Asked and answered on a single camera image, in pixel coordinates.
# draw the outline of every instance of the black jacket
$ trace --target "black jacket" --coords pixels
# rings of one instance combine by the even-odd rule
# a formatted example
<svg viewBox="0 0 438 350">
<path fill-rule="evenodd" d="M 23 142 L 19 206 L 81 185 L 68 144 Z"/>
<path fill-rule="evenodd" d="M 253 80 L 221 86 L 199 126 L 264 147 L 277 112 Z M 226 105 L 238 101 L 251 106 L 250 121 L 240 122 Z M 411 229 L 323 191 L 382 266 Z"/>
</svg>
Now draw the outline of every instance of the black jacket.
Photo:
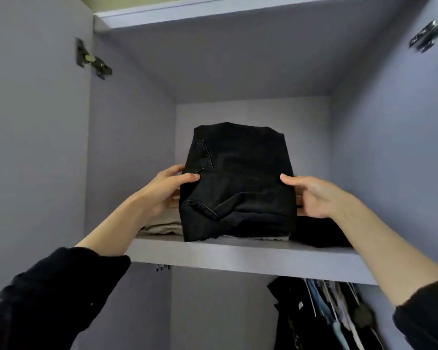
<svg viewBox="0 0 438 350">
<path fill-rule="evenodd" d="M 0 293 L 0 350 L 70 349 L 130 266 L 86 248 L 59 248 Z M 438 282 L 394 314 L 415 350 L 438 350 Z"/>
</svg>

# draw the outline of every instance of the person's left hand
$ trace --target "person's left hand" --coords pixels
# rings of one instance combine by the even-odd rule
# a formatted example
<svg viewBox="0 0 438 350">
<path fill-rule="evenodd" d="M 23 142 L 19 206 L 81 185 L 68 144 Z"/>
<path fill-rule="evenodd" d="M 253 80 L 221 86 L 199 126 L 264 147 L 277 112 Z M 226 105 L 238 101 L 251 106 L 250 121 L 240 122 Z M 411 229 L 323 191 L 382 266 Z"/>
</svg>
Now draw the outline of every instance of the person's left hand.
<svg viewBox="0 0 438 350">
<path fill-rule="evenodd" d="M 199 174 L 177 175 L 184 168 L 184 165 L 176 165 L 159 172 L 146 187 L 135 193 L 149 211 L 149 217 L 157 216 L 169 207 L 178 206 L 180 186 L 199 180 Z"/>
</svg>

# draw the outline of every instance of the person's left arm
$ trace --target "person's left arm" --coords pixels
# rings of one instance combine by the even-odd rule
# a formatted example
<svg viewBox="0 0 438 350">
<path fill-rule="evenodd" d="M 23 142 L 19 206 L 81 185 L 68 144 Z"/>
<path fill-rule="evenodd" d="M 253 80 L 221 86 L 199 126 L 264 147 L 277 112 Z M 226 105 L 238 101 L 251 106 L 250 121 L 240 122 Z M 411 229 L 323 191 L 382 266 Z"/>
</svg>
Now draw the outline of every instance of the person's left arm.
<svg viewBox="0 0 438 350">
<path fill-rule="evenodd" d="M 0 350 L 70 349 L 130 266 L 124 256 L 151 217 L 176 205 L 177 189 L 199 175 L 160 172 L 76 247 L 59 248 L 0 293 Z"/>
</svg>

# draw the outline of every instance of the white wardrobe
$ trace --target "white wardrobe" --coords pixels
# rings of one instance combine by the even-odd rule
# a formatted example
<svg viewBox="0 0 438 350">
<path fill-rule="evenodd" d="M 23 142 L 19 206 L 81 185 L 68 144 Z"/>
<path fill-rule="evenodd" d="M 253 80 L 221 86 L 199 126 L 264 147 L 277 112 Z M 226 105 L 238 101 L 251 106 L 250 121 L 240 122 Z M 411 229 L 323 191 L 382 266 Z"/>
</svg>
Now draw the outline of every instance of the white wardrobe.
<svg viewBox="0 0 438 350">
<path fill-rule="evenodd" d="M 0 0 L 0 288 L 183 163 L 196 126 L 225 121 L 284 133 L 296 175 L 356 194 L 438 262 L 438 43 L 408 48 L 438 0 L 189 0 L 92 17 L 79 0 Z M 76 37 L 113 75 L 75 64 Z M 151 236 L 128 254 L 76 349 L 271 350 L 278 275 L 359 284 L 389 348 L 409 349 L 352 250 Z"/>
</svg>

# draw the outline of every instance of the light blue garment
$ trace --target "light blue garment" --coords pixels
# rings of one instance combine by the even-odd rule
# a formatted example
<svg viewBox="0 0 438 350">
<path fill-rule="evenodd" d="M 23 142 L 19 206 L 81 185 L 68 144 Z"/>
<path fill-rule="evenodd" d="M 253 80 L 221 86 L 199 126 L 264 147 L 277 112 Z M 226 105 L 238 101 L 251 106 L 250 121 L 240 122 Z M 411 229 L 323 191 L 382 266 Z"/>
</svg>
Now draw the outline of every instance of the light blue garment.
<svg viewBox="0 0 438 350">
<path fill-rule="evenodd" d="M 313 297 L 314 301 L 316 302 L 316 306 L 318 307 L 321 315 L 326 318 L 326 321 L 328 324 L 332 324 L 335 319 L 333 316 L 333 312 L 329 309 L 326 302 L 323 300 L 321 295 L 319 294 L 318 288 L 316 287 L 314 280 L 307 280 L 308 287 L 310 289 L 311 296 Z"/>
<path fill-rule="evenodd" d="M 349 344 L 347 343 L 346 338 L 342 333 L 342 330 L 340 329 L 340 323 L 338 321 L 335 321 L 333 323 L 333 332 L 336 335 L 337 340 L 339 340 L 341 346 L 344 348 L 344 350 L 350 350 Z"/>
</svg>

